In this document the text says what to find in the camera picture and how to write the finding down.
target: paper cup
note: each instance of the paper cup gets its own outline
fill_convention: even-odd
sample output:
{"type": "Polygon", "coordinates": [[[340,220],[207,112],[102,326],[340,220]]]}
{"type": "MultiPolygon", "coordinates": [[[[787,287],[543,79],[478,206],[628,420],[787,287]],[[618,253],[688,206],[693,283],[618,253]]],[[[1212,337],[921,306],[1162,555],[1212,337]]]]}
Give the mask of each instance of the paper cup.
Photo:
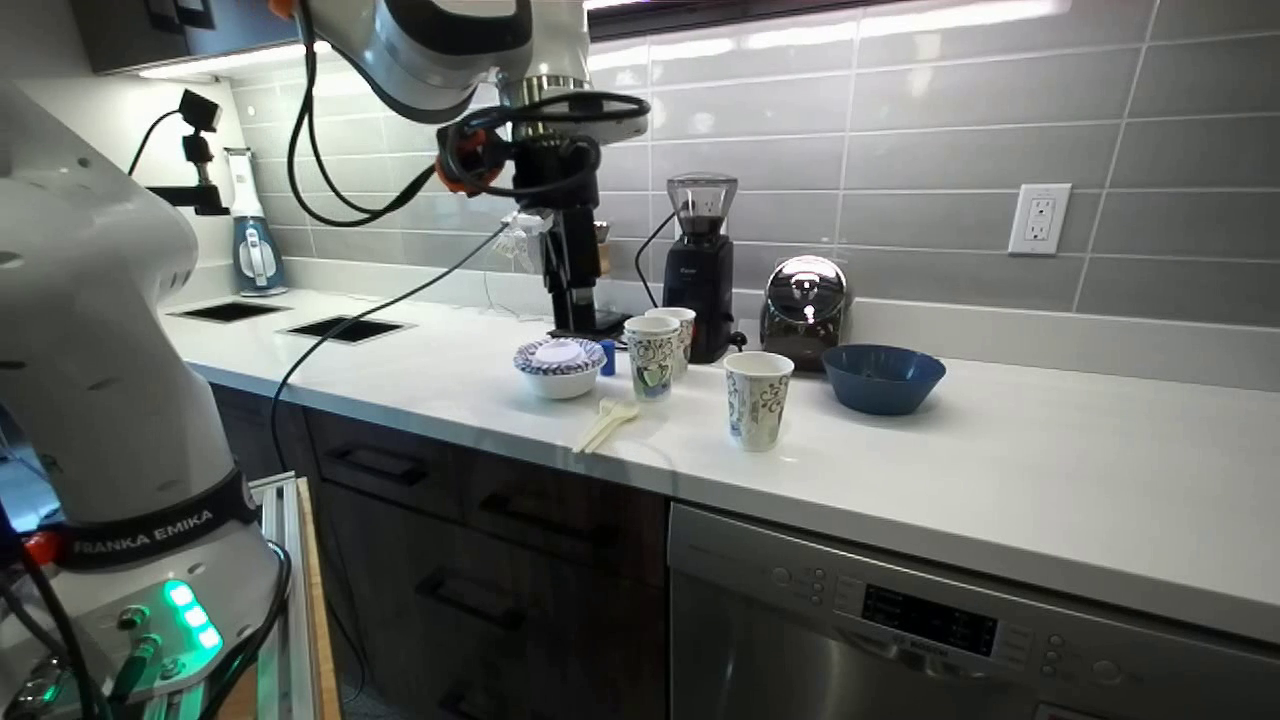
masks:
{"type": "Polygon", "coordinates": [[[635,401],[659,401],[670,391],[676,332],[681,325],[670,315],[633,315],[623,325],[635,401]]]}
{"type": "Polygon", "coordinates": [[[794,363],[777,350],[727,350],[727,436],[747,450],[766,450],[784,426],[794,363]]]}
{"type": "Polygon", "coordinates": [[[642,315],[668,315],[676,318],[676,361],[670,361],[670,374],[684,374],[688,372],[688,350],[693,350],[693,325],[696,325],[696,312],[693,306],[646,306],[642,315]]]}

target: stainless steel dishwasher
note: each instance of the stainless steel dishwasher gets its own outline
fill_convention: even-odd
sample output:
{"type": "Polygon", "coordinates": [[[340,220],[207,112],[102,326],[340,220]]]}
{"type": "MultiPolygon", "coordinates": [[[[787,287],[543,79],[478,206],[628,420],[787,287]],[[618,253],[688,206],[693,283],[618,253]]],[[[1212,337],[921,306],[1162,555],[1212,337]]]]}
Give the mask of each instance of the stainless steel dishwasher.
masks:
{"type": "Polygon", "coordinates": [[[1274,716],[1274,649],[670,507],[670,720],[1274,716]]]}

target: white countertop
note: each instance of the white countertop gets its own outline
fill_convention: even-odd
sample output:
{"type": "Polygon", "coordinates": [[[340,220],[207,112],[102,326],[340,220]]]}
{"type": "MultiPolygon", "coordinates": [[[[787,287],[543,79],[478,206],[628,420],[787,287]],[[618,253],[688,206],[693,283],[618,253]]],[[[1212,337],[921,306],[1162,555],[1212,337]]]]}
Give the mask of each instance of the white countertop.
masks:
{"type": "MultiPolygon", "coordinates": [[[[278,303],[165,325],[207,380],[272,391],[309,349],[285,326],[362,306],[319,291],[278,303]]],[[[292,401],[1280,643],[1280,391],[947,361],[909,420],[855,414],[823,380],[794,380],[779,446],[750,456],[724,436],[718,372],[693,369],[600,456],[570,456],[596,401],[628,396],[623,374],[596,401],[538,402],[512,350],[543,325],[443,303],[378,318],[413,326],[319,349],[292,401]]]]}

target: white wall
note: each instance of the white wall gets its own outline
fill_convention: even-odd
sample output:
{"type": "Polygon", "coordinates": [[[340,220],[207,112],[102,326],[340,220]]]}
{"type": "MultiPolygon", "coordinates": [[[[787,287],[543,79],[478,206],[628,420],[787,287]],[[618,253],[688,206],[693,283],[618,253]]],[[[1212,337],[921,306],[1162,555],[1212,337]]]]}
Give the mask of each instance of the white wall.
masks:
{"type": "MultiPolygon", "coordinates": [[[[79,47],[70,0],[0,0],[0,73],[118,168],[129,168],[143,126],[177,107],[184,89],[215,98],[220,133],[207,134],[215,150],[207,170],[220,183],[225,204],[231,200],[225,183],[225,147],[244,143],[231,85],[152,85],[125,73],[95,74],[79,47]]],[[[191,183],[191,168],[179,156],[184,126],[184,121],[158,123],[137,168],[140,183],[191,183]]],[[[225,217],[191,217],[191,222],[200,235],[200,262],[227,262],[231,222],[225,217]]]]}

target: coffee grinder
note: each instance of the coffee grinder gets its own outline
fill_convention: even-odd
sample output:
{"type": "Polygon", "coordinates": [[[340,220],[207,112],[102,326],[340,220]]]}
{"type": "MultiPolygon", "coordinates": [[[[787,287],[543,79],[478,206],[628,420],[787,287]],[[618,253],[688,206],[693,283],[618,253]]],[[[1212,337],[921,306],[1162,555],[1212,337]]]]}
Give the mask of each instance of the coffee grinder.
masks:
{"type": "Polygon", "coordinates": [[[724,217],[737,175],[668,179],[681,239],[668,253],[665,303],[696,306],[693,363],[715,363],[730,337],[730,239],[724,217]]]}

